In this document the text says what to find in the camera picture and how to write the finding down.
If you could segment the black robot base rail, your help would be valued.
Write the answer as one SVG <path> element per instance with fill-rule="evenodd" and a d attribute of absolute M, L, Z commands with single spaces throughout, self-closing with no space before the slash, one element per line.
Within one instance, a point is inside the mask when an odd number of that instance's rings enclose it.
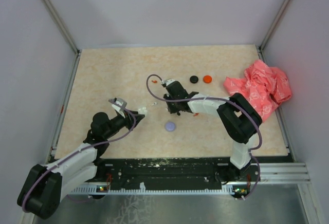
<path fill-rule="evenodd" d="M 256 163 L 234 169 L 228 158 L 105 159 L 95 178 L 72 194 L 246 196 L 260 180 Z"/>

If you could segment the orange earbud charging case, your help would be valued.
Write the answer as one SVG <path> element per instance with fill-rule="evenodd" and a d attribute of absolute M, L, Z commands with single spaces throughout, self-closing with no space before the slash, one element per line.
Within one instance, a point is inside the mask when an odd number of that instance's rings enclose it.
<path fill-rule="evenodd" d="M 212 82 L 212 77 L 209 76 L 209 75 L 205 75 L 205 76 L 203 77 L 203 82 L 204 82 L 204 83 L 207 83 L 207 84 L 211 83 L 211 82 Z"/>

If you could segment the purple earbud charging case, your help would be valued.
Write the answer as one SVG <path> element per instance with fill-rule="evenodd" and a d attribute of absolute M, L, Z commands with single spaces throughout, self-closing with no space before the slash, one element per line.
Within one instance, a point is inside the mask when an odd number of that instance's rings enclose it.
<path fill-rule="evenodd" d="M 168 131 L 168 132 L 173 132 L 176 130 L 176 124 L 174 122 L 167 122 L 165 124 L 165 130 Z"/>

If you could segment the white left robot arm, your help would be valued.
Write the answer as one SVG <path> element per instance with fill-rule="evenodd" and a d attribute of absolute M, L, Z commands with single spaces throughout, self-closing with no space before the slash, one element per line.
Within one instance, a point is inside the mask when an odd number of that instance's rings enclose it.
<path fill-rule="evenodd" d="M 100 157 L 111 137 L 123 128 L 131 132 L 144 118 L 144 114 L 131 110 L 117 112 L 112 119 L 104 112 L 96 113 L 87 137 L 76 150 L 53 163 L 36 164 L 30 169 L 17 204 L 25 213 L 49 218 L 72 190 L 90 179 L 101 181 L 106 177 L 107 169 L 100 165 Z"/>

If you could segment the pink crumpled plastic bag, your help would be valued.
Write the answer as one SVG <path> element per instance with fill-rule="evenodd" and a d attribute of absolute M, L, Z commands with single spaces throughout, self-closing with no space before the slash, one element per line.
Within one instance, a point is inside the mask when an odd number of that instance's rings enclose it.
<path fill-rule="evenodd" d="M 263 122 L 293 95 L 285 72 L 269 67 L 261 60 L 246 68 L 243 78 L 227 77 L 223 86 L 230 95 L 242 94 Z"/>

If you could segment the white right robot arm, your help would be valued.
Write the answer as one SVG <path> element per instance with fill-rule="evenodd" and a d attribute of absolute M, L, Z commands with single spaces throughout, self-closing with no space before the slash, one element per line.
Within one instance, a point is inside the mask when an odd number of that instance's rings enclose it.
<path fill-rule="evenodd" d="M 177 80 L 161 82 L 168 92 L 163 95 L 171 114 L 181 112 L 207 114 L 220 118 L 227 134 L 233 140 L 233 149 L 227 166 L 219 171 L 221 182 L 240 181 L 248 174 L 251 151 L 262 146 L 259 126 L 262 118 L 240 93 L 228 98 L 215 98 L 199 92 L 188 93 Z"/>

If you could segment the white earbud charging case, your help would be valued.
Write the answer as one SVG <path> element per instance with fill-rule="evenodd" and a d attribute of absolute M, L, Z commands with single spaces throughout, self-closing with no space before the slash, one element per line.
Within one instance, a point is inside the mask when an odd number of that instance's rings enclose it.
<path fill-rule="evenodd" d="M 148 114 L 148 110 L 144 106 L 144 107 L 141 107 L 141 108 L 138 109 L 138 113 L 146 116 Z"/>

